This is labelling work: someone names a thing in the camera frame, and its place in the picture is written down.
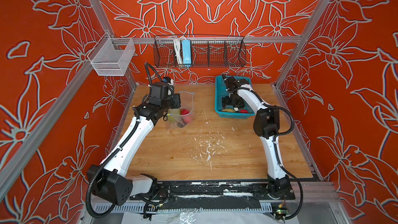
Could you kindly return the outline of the green cabbage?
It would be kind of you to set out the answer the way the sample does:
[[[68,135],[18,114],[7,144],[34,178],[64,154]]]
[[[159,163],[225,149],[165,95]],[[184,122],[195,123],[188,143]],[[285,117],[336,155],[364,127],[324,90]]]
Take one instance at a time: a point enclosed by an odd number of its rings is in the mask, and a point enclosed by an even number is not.
[[[180,109],[169,110],[167,117],[168,121],[170,122],[180,122],[181,121]]]

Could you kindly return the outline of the yellow potato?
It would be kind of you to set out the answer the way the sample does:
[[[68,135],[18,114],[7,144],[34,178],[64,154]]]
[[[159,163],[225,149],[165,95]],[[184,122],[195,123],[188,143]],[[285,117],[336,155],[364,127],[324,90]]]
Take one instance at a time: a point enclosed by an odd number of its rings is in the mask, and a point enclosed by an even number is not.
[[[224,109],[222,109],[222,112],[236,113],[236,111],[233,108],[224,108]]]

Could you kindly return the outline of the clear zip top bag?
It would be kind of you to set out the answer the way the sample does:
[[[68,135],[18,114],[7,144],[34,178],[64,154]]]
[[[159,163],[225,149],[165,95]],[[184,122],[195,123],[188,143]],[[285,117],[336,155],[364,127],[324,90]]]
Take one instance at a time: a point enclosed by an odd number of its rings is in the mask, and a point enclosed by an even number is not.
[[[181,106],[167,113],[166,128],[168,130],[185,128],[194,120],[194,92],[180,91]]]

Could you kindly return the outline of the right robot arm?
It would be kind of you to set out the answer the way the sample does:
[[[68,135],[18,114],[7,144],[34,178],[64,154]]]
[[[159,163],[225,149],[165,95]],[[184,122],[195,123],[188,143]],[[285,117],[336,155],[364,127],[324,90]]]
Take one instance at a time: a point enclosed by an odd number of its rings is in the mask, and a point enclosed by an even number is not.
[[[280,199],[292,190],[290,179],[296,179],[283,165],[279,148],[279,137],[291,133],[294,129],[294,118],[283,107],[268,104],[252,88],[245,79],[222,75],[226,85],[226,92],[233,101],[246,103],[254,112],[253,129],[260,138],[267,159],[267,194],[272,199]],[[282,111],[290,118],[290,127],[280,132],[280,114]]]

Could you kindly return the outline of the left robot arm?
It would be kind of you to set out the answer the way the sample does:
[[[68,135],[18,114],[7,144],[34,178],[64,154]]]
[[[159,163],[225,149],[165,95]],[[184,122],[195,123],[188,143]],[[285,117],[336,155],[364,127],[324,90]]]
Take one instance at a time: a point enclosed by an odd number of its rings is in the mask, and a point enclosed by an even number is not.
[[[169,110],[181,107],[180,94],[175,92],[174,80],[168,76],[149,81],[149,94],[140,105],[132,108],[132,121],[114,149],[98,165],[87,171],[89,185],[85,206],[93,218],[103,218],[130,197],[137,197],[147,205],[160,205],[167,196],[157,200],[157,179],[147,174],[126,178],[128,168],[146,136],[160,119],[167,120]]]

